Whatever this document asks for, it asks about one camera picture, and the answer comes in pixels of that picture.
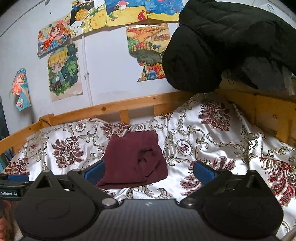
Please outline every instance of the wooden slat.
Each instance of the wooden slat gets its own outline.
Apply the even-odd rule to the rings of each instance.
[[[130,123],[129,116],[128,116],[128,110],[121,110],[119,112],[119,115],[120,115],[121,122],[128,123],[128,124]]]
[[[226,100],[234,102],[252,124],[255,124],[256,96],[234,90],[216,90]]]
[[[65,114],[57,115],[52,117],[53,125],[62,123],[69,123],[74,121],[83,120],[91,116],[103,115],[121,110],[131,110],[141,107],[153,106],[156,104],[164,104],[170,102],[186,101],[193,94],[189,92],[173,92],[152,95],[147,97],[139,97],[128,100],[116,101],[106,104],[100,104],[80,110],[71,111]]]
[[[296,121],[296,103],[265,96],[256,96],[256,110]]]
[[[165,115],[176,109],[174,103],[156,104],[153,106],[154,115]]]
[[[17,150],[17,148],[21,147],[27,142],[27,137],[35,134],[41,128],[43,128],[43,125],[42,122],[39,121],[1,140],[0,154],[4,153],[12,147],[15,147],[14,153],[17,153],[19,151],[19,149]]]
[[[282,118],[279,118],[278,121],[279,122],[276,131],[276,138],[279,139],[281,142],[288,143],[292,121]]]
[[[44,116],[40,117],[39,120],[45,120],[52,126],[53,125],[53,123],[52,123],[53,116],[54,116],[54,114],[44,115]],[[49,127],[49,125],[44,121],[42,121],[42,125],[43,125],[43,128]]]

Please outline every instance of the paper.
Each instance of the paper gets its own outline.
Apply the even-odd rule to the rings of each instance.
[[[15,78],[12,82],[11,94],[19,96],[16,104],[16,107],[19,111],[31,106],[25,68],[20,69],[15,75]]]
[[[144,0],[106,0],[107,26],[119,26],[147,19]]]
[[[71,11],[71,37],[91,32],[106,25],[107,13],[104,0],[74,1]]]
[[[70,39],[70,14],[52,22],[39,31],[38,56],[41,56]]]
[[[165,78],[162,57],[170,41],[168,24],[126,27],[128,51],[143,66],[138,82]]]
[[[276,15],[276,12],[275,12],[275,10],[274,10],[274,7],[273,7],[273,5],[272,5],[272,4],[270,4],[270,3],[267,3],[267,6],[268,6],[268,8],[270,9],[270,11],[271,11],[273,14],[275,14],[275,15]]]
[[[182,0],[144,0],[148,18],[178,21],[183,9]]]
[[[48,58],[49,90],[52,102],[82,94],[77,47],[61,47]]]

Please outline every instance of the blue gripper pad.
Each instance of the blue gripper pad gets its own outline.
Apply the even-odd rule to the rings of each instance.
[[[105,163],[103,161],[99,161],[91,165],[84,172],[84,179],[88,180],[93,185],[96,185],[102,177],[105,175]]]
[[[29,181],[29,176],[25,174],[21,175],[8,175],[7,176],[7,181],[14,181],[14,182],[28,182]]]
[[[193,165],[193,175],[201,182],[201,184],[206,185],[214,180],[215,177],[219,175],[219,172],[201,161],[196,161]]]

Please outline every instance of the white pipe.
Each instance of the white pipe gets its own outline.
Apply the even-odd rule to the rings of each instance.
[[[87,63],[86,63],[86,53],[85,53],[85,40],[84,40],[84,35],[82,35],[82,57],[83,57],[83,66],[84,66],[84,77],[86,81],[86,87],[87,87],[87,94],[89,96],[89,104],[90,106],[94,106],[92,96],[91,96],[91,88],[89,84],[89,72],[87,70]]]

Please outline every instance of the drawing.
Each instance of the drawing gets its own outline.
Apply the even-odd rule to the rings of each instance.
[[[148,18],[178,21],[183,9],[182,0],[144,0]]]
[[[77,47],[61,47],[48,58],[49,90],[52,102],[82,94]]]
[[[19,111],[31,106],[25,68],[20,69],[15,75],[15,78],[12,82],[11,94],[19,96],[16,104],[16,107]]]
[[[167,23],[126,27],[128,51],[143,66],[138,82],[165,78],[162,57],[170,41]]]
[[[70,39],[70,14],[54,21],[39,31],[38,56],[61,46]]]
[[[71,11],[71,37],[102,28],[107,22],[107,12],[104,0],[72,2]]]
[[[119,26],[147,19],[144,0],[106,0],[107,26]]]

